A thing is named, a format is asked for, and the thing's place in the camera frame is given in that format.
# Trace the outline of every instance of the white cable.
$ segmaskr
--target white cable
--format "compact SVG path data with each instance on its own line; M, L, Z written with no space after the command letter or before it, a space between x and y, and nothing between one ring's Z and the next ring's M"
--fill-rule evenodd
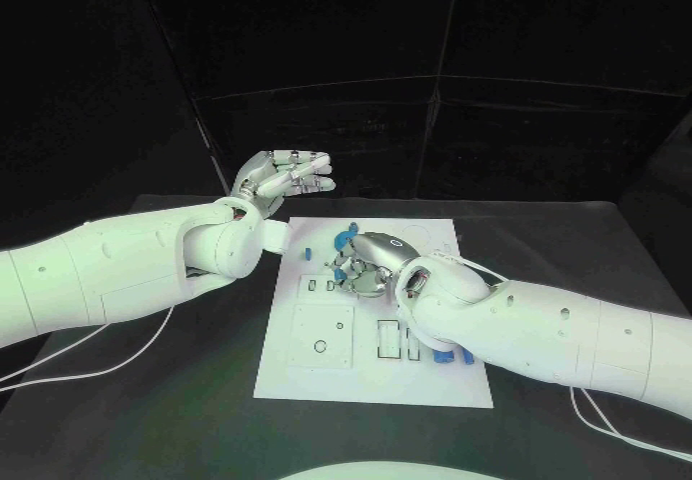
M467 260L465 257L460 257L462 258L462 263L465 263L465 265L469 265L470 267L476 268L478 270L480 270L482 272L486 272L489 273L490 275L495 275L503 282L508 281L508 278L503 277L499 273L495 273L489 268L486 268L483 265L479 265L476 262L472 262L470 260Z
M58 350L52 355L49 355L46 358L41 359L36 363L32 363L28 367L25 367L22 370L18 370L15 373L10 373L6 375L3 378L0 378L0 382L5 382L9 378L15 377L21 373L25 373L28 370L32 368L38 367L42 363L48 362L52 358L55 358L58 355L62 355L68 350L75 348L83 342L85 342L94 335L101 333L108 326L108 323L94 332L91 332L81 340L78 340L72 345L67 346L62 350Z
M589 420L583 417L581 415L581 412L580 412L580 407L577 406L577 401L574 399L574 388L570 387L570 396L571 396L571 399L573 399L573 407L574 407L574 411L577 412L577 416L581 418L581 421L594 429L597 430L599 432L604 433L606 435L610 435L612 437L616 437L619 438L620 440L623 440L625 442L627 442L630 445L635 445L636 447L639 448L643 448L646 450L652 450L653 452L659 452L659 453L663 453L666 455L671 455L672 457L676 457L679 458L681 460L685 460L687 462L692 462L692 455L689 453L685 453L685 452L678 452L676 450L669 450L668 448L662 448L662 447L658 447L656 445L652 445L646 442L642 442L640 440L636 440L635 438L630 438L630 437L626 437L625 435L622 435L617 430L614 429L613 425L610 424L609 420L606 419L606 415L603 414L602 412L602 409L599 408L599 406L596 405L596 402L594 400L591 399L591 396L589 395L587 391L584 389L581 389L581 391L584 392L584 394L587 395L587 398L591 402L591 405L594 406L596 408L596 411L599 412L599 415L602 417L602 419L606 421L606 424L609 425L609 427L613 429L612 432L609 432L609 430L597 427L593 423L589 422Z
M107 370L101 370L100 372L83 373L81 375L71 375L68 377L42 378L39 380L32 380L29 382L19 383L18 385L10 385L9 387L0 388L0 392L5 392L6 390L12 390L15 388L28 387L29 385L36 385L38 383L62 382L65 380L80 380L81 378L97 377L98 375L106 375L107 373L111 373L120 367L124 367L142 355L144 350L155 343L155 340L159 337L159 334L162 333L163 327L166 327L166 324L169 323L169 318L170 318L170 314L173 313L173 308L175 306L170 307L169 314L166 315L166 320L163 321L162 326L159 327L159 330L156 331L155 336L149 340L147 344L140 348L139 352L123 363L108 368Z

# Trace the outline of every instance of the gray tabletop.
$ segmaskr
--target gray tabletop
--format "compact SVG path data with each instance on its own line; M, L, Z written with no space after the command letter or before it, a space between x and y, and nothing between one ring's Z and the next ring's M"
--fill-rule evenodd
M146 195L133 211L212 200ZM462 255L508 277L687 315L610 203L292 199L274 218L290 216L343 217L345 225L356 217L453 218ZM176 307L162 336L123 369L16 391L0 414L2 478L277 479L358 460L514 479L692 477L692 465L589 429L565 387L493 366L492 410L254 399L279 264L266 253L247 279ZM110 326L28 379L108 368L163 318ZM54 333L39 357L88 331ZM622 433L692 451L692 422L626 398L596 399Z

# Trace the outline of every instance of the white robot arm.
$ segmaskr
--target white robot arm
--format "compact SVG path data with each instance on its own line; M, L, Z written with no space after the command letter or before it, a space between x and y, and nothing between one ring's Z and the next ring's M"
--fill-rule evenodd
M289 225L266 218L284 195L333 190L325 153L260 152L230 197L87 222L0 252L0 347L46 332L140 318L253 272L286 252Z
M692 419L689 319L516 280L489 286L463 258L421 257L385 234L356 235L343 250L365 266L342 288L374 296L390 284L400 318L433 349L460 344L521 375L627 396ZM339 255L333 268L342 263ZM361 272L382 271L364 285Z

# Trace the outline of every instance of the white paper sheet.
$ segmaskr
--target white paper sheet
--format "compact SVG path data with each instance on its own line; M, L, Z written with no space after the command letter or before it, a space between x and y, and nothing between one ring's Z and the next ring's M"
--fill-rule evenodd
M333 273L325 263L338 253L335 236L352 221L361 233L388 233L421 254L437 249L459 255L452 220L292 218L293 240L279 272L256 398L493 408L483 362L476 359L466 365L457 348L454 362L436 363L433 350L410 338L404 322L398 342L391 322L378 322L397 320L391 293L368 299L339 287L328 290ZM400 358L378 356L381 342L388 357L400 345Z

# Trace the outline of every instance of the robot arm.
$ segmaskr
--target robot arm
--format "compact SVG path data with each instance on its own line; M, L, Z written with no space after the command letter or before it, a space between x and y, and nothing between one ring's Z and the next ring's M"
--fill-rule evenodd
M489 286L465 259L441 252L385 267L397 272L400 318L431 348L460 344L521 375L627 396L692 419L689 319L515 280Z
M325 153L260 152L214 203L87 222L0 252L0 347L64 328L140 318L253 272L283 254L289 225L266 218L284 195L335 188Z

